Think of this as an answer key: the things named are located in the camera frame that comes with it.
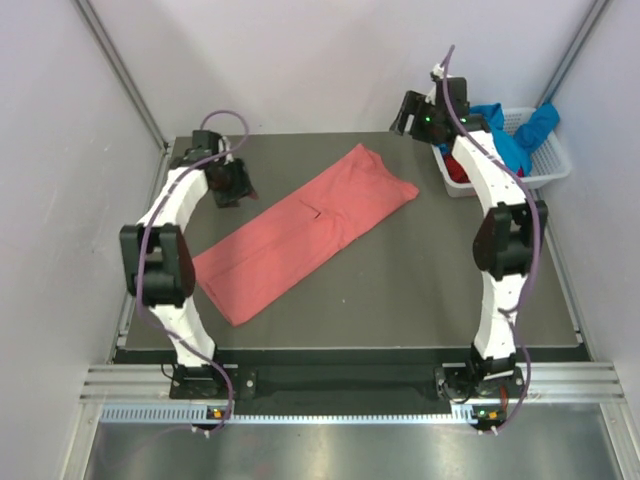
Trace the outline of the pink t shirt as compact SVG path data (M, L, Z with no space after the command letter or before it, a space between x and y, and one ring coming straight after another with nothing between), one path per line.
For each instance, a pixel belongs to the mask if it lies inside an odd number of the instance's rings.
M240 326L418 195L358 144L198 255L197 283L228 323Z

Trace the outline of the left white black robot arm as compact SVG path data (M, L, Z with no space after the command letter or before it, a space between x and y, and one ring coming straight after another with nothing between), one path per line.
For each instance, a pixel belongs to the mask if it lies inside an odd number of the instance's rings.
M216 344L195 304L196 272L184 231L206 195L212 195L217 207L231 208L255 194L228 138L200 128L193 132L190 147L172 162L147 213L119 232L126 286L137 311L175 348L175 398L212 398L233 388L214 361Z

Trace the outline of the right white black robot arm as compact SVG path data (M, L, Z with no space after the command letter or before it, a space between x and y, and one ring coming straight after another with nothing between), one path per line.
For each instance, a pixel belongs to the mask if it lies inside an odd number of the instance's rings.
M483 282L479 328L465 372L439 382L443 397L465 402L522 380L514 331L538 268L548 210L508 169L484 117L471 113L465 78L435 68L431 79L429 93L406 92L390 129L433 147L447 146L484 214L472 245Z

